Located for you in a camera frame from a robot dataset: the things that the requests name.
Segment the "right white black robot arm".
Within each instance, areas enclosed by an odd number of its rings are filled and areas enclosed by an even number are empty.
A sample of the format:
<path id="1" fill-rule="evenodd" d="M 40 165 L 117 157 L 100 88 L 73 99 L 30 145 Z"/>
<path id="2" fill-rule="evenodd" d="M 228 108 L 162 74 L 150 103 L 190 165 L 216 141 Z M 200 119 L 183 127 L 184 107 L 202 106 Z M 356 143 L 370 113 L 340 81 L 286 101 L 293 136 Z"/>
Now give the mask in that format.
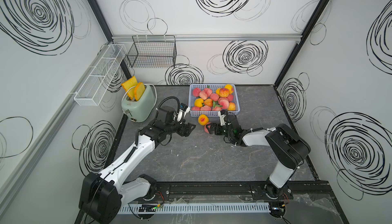
<path id="1" fill-rule="evenodd" d="M 219 115 L 219 123 L 204 126 L 209 134 L 224 136 L 224 142 L 235 146 L 268 146 L 278 163 L 266 180 L 264 192 L 270 199 L 283 196 L 283 188 L 311 152 L 310 145 L 286 124 L 273 128 L 243 129 L 234 114 Z"/>

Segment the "pink peach with leaf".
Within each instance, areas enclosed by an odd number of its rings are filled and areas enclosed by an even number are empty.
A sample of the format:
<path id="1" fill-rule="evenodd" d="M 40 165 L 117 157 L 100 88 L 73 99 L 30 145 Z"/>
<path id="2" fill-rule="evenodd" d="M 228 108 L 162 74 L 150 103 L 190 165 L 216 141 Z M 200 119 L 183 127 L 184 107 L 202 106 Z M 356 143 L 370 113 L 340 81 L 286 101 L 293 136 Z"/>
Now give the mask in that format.
<path id="1" fill-rule="evenodd" d="M 221 98 L 218 101 L 213 102 L 213 107 L 221 107 L 222 109 L 227 109 L 229 106 L 229 101 L 226 98 Z"/>

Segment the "orange yellow peach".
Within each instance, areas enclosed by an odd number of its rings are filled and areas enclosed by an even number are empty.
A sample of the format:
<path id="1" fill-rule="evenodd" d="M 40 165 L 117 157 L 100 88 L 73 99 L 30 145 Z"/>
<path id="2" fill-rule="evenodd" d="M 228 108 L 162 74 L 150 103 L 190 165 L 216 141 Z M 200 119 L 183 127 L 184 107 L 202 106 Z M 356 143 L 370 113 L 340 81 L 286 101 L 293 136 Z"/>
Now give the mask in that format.
<path id="1" fill-rule="evenodd" d="M 236 104 L 233 102 L 229 103 L 228 111 L 236 111 Z"/>

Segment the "pale pink peach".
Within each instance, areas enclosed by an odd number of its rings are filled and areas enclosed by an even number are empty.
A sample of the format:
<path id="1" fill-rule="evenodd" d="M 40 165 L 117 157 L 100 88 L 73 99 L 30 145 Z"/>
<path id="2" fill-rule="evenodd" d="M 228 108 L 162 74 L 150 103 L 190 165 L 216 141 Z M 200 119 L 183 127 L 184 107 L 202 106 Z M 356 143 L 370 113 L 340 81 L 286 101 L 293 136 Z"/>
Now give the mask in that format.
<path id="1" fill-rule="evenodd" d="M 199 93 L 199 97 L 201 98 L 201 99 L 203 99 L 203 100 L 206 100 L 206 99 L 208 99 L 209 98 L 209 95 L 208 95 L 208 93 L 206 92 L 206 91 L 201 91 L 200 93 Z"/>

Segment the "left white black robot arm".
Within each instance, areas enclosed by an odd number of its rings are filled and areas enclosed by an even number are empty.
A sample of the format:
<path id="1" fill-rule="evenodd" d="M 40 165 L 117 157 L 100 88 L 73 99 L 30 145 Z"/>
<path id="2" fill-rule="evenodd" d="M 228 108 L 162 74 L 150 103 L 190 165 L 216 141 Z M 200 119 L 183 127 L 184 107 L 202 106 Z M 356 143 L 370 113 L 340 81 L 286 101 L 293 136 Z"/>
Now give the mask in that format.
<path id="1" fill-rule="evenodd" d="M 195 125 L 186 123 L 191 108 L 175 96 L 161 102 L 155 117 L 135 133 L 135 141 L 109 166 L 99 173 L 89 173 L 83 180 L 79 209 L 99 224 L 110 223 L 121 207 L 138 199 L 156 196 L 156 180 L 141 175 L 127 183 L 126 179 L 142 160 L 173 134 L 188 137 Z"/>

